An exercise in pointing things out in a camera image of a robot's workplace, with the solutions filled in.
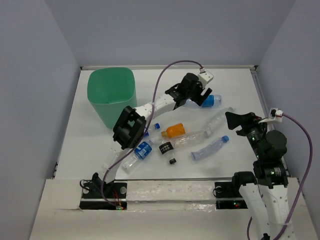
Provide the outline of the clear bottle white cap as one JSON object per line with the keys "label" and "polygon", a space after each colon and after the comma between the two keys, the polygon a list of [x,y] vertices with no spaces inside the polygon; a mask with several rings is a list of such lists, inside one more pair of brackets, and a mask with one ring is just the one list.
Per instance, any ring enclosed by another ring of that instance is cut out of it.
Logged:
{"label": "clear bottle white cap", "polygon": [[223,108],[204,124],[202,130],[207,138],[215,134],[217,130],[227,122],[225,115],[226,112],[234,113],[235,109],[232,107]]}

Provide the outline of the blue cap crushed bottle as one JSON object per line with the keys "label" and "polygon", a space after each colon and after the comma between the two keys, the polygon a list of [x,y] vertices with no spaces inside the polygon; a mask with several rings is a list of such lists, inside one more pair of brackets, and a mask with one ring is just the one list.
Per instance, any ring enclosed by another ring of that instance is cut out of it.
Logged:
{"label": "blue cap crushed bottle", "polygon": [[190,153],[191,158],[196,162],[202,161],[202,160],[212,156],[216,152],[218,152],[225,144],[227,144],[229,142],[229,140],[230,139],[227,135],[224,135],[220,138],[217,138],[213,142],[208,144],[206,147],[204,147],[198,151],[191,152]]}

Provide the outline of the orange juice bottle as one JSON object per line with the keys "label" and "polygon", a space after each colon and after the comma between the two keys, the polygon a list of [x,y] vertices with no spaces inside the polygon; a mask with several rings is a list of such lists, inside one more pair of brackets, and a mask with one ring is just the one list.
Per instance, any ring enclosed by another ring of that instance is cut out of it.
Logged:
{"label": "orange juice bottle", "polygon": [[174,137],[182,136],[185,133],[186,133],[186,130],[184,128],[184,125],[182,123],[178,123],[162,131],[161,135],[163,138],[174,138]]}

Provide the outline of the long clear crushed bottle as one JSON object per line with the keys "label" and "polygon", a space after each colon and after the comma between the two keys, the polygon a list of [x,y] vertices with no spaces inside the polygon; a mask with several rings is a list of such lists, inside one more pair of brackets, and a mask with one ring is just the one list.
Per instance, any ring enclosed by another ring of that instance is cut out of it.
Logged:
{"label": "long clear crushed bottle", "polygon": [[193,147],[198,144],[201,144],[204,140],[208,138],[208,134],[206,131],[198,130],[190,133],[186,133],[185,135],[172,138],[171,144],[175,149],[185,148],[185,147]]}

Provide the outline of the small blue label bottle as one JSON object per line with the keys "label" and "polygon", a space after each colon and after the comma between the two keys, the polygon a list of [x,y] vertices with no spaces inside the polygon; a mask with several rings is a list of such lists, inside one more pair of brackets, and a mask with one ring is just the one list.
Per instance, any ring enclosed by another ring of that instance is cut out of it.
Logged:
{"label": "small blue label bottle", "polygon": [[158,133],[161,129],[161,125],[159,123],[152,123],[146,133],[144,134],[144,137],[150,137],[153,136],[154,134]]}

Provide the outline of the black label bottle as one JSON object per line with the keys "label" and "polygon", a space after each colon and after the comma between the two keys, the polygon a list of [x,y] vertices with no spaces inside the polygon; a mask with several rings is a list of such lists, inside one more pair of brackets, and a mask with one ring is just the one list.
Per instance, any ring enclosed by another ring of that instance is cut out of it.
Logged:
{"label": "black label bottle", "polygon": [[175,156],[176,152],[170,141],[162,140],[158,148],[162,157],[165,158],[170,165],[175,165],[177,163]]}

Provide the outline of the blue label bottle white cap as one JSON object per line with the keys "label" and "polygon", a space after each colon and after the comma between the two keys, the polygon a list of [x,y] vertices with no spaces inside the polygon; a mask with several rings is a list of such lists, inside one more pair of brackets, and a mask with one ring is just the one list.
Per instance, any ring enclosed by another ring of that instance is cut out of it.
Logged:
{"label": "blue label bottle white cap", "polygon": [[149,139],[140,143],[132,153],[132,156],[122,162],[122,169],[131,174],[152,152],[154,141]]}

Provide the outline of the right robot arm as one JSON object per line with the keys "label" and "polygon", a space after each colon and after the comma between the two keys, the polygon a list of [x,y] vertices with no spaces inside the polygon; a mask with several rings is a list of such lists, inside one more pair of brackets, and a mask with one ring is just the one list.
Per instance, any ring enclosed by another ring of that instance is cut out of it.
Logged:
{"label": "right robot arm", "polygon": [[256,161],[253,171],[236,172],[230,183],[235,196],[242,196],[259,240],[295,240],[295,230],[288,202],[288,176],[282,162],[287,153],[287,138],[277,130],[268,130],[267,123],[253,112],[239,115],[227,111],[227,126],[246,137]]}

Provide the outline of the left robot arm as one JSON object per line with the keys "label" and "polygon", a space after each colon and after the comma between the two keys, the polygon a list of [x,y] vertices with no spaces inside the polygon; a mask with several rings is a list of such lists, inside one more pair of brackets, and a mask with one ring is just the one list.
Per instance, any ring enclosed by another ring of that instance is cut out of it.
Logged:
{"label": "left robot arm", "polygon": [[212,92],[206,86],[213,79],[214,75],[203,69],[197,75],[187,73],[180,83],[167,89],[159,98],[153,96],[150,103],[135,108],[126,106],[113,127],[113,144],[102,169],[92,176],[94,193],[107,200],[121,161],[142,141],[152,119],[176,110],[189,99],[201,106]]}

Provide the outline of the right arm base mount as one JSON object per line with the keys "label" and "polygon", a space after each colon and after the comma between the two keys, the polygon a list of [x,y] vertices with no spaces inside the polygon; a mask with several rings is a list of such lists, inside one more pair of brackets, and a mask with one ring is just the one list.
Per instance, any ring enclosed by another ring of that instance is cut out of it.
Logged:
{"label": "right arm base mount", "polygon": [[237,210],[248,208],[245,200],[238,192],[234,191],[233,184],[229,181],[215,182],[212,193],[216,199],[215,206],[217,210]]}

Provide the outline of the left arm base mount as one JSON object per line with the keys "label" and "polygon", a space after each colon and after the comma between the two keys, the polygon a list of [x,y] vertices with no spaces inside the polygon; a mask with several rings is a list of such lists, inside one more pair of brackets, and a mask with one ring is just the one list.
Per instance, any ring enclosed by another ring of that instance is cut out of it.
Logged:
{"label": "left arm base mount", "polygon": [[110,188],[105,186],[104,196],[100,188],[91,180],[81,180],[81,197],[79,208],[82,210],[126,210],[127,209],[127,183],[115,182]]}

